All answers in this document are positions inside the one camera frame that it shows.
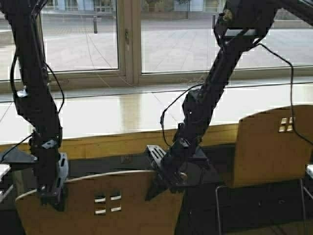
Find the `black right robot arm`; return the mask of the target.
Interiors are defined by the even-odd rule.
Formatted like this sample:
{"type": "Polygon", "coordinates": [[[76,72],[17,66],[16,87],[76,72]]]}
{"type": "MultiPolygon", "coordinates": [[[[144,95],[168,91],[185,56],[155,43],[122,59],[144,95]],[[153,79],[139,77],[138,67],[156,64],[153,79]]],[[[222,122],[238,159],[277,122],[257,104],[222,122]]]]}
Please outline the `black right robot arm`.
{"type": "Polygon", "coordinates": [[[190,89],[182,105],[184,120],[178,125],[167,150],[148,145],[148,155],[156,176],[145,196],[151,201],[166,190],[181,192],[185,182],[181,167],[200,153],[200,143],[214,110],[244,52],[257,47],[271,29],[280,9],[307,24],[313,23],[310,0],[228,0],[213,28],[219,46],[215,61],[199,87],[190,89]]]}

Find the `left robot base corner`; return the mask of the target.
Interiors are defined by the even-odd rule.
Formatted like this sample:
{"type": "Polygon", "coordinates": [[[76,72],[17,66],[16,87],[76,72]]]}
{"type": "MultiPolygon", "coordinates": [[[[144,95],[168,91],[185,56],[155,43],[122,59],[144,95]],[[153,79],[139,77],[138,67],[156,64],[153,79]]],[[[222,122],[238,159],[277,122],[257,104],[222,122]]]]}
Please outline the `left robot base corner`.
{"type": "Polygon", "coordinates": [[[2,203],[13,189],[12,169],[8,164],[0,165],[0,202],[2,203]]]}

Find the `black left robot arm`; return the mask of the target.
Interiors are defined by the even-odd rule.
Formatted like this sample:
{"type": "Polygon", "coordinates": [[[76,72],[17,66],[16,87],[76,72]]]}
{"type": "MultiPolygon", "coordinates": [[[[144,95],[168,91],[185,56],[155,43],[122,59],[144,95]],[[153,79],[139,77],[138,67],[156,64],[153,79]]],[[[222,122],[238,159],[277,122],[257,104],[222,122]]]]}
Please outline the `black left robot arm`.
{"type": "Polygon", "coordinates": [[[29,153],[14,145],[1,153],[0,162],[12,170],[31,168],[40,203],[62,212],[67,195],[68,161],[59,151],[63,129],[49,88],[51,68],[46,63],[42,35],[37,28],[37,18],[45,5],[44,0],[3,0],[0,3],[16,48],[12,66],[20,67],[22,79],[21,90],[10,80],[13,101],[17,114],[33,127],[26,137],[29,153]]]}

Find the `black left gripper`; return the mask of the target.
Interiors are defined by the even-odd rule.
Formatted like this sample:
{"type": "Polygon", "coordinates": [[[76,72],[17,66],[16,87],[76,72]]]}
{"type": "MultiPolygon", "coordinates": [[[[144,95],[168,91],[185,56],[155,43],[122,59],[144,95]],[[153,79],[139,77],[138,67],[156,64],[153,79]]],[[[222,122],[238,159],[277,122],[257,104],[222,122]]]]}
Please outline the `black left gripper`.
{"type": "Polygon", "coordinates": [[[59,142],[56,139],[34,142],[30,150],[38,160],[34,166],[34,174],[41,204],[51,205],[56,211],[64,212],[67,199],[67,154],[59,151],[59,142]]]}

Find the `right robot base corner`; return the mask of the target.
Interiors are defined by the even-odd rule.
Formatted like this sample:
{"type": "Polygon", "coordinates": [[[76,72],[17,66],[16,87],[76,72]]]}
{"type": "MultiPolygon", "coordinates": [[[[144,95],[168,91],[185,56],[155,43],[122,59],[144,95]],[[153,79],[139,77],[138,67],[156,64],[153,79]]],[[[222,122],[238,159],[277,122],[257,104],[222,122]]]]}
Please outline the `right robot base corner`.
{"type": "Polygon", "coordinates": [[[305,167],[303,191],[310,199],[313,199],[313,164],[308,164],[305,167]]]}

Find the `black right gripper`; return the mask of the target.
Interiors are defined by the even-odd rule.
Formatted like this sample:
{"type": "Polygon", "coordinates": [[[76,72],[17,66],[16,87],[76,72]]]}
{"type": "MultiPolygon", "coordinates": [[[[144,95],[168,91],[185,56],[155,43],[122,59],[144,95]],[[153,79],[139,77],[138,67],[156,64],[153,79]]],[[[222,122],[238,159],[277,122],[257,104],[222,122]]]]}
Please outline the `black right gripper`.
{"type": "Polygon", "coordinates": [[[156,175],[145,196],[151,201],[169,189],[171,193],[182,193],[187,185],[180,168],[192,156],[191,144],[187,141],[176,141],[164,151],[159,145],[147,145],[145,148],[151,168],[156,175]]]}

